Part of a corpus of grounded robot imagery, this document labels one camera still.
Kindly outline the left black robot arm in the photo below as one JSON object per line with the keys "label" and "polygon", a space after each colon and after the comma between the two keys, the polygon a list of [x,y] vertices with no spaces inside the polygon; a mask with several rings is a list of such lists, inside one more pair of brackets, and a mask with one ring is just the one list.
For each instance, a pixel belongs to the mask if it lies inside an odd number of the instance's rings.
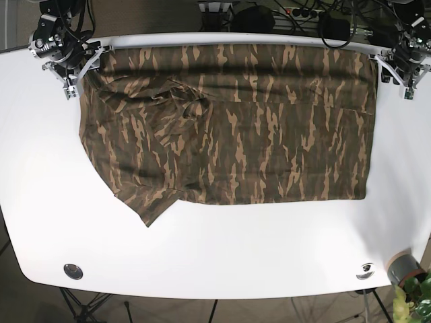
{"label": "left black robot arm", "polygon": [[350,45],[362,22],[372,32],[372,37],[383,49],[369,58],[381,66],[381,81],[392,81],[403,88],[403,98],[412,100],[419,82],[430,73],[430,22],[426,19],[424,1],[376,1],[392,25],[366,17],[358,1],[347,1],[350,7],[351,22],[344,28],[343,44],[332,46],[327,40],[326,30],[333,26],[331,12],[338,2],[335,1],[320,16],[318,35],[323,44],[330,49],[342,49]]}

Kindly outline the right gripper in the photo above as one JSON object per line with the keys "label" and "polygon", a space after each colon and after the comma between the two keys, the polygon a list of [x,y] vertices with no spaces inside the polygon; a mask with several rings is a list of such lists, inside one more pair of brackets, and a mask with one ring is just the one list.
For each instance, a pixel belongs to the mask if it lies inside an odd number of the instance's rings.
{"label": "right gripper", "polygon": [[68,54],[64,59],[50,60],[41,66],[43,71],[51,72],[61,82],[67,100],[79,98],[83,94],[81,81],[85,74],[98,70],[101,66],[101,56],[112,51],[112,46],[102,46],[99,41],[91,45],[94,45],[95,49],[81,48],[76,53]]}

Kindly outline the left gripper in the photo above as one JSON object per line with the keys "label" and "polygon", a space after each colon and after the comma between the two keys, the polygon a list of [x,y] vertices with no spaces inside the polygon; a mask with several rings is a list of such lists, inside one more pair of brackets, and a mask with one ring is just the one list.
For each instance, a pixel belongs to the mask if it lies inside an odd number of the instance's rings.
{"label": "left gripper", "polygon": [[427,58],[430,58],[430,39],[419,37],[401,37],[395,47],[369,54],[369,59],[381,68],[381,82],[398,85],[404,100],[414,99],[419,82],[430,72],[430,63],[424,62]]}

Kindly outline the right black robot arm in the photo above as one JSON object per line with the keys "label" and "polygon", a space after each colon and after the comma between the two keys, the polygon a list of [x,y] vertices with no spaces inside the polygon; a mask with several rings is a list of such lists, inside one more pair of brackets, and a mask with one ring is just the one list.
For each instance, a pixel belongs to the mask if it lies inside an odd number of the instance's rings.
{"label": "right black robot arm", "polygon": [[45,59],[63,86],[68,100],[84,92],[81,80],[100,67],[100,57],[113,50],[92,41],[96,23],[89,1],[39,1],[41,16],[29,38],[28,49],[36,59]]}

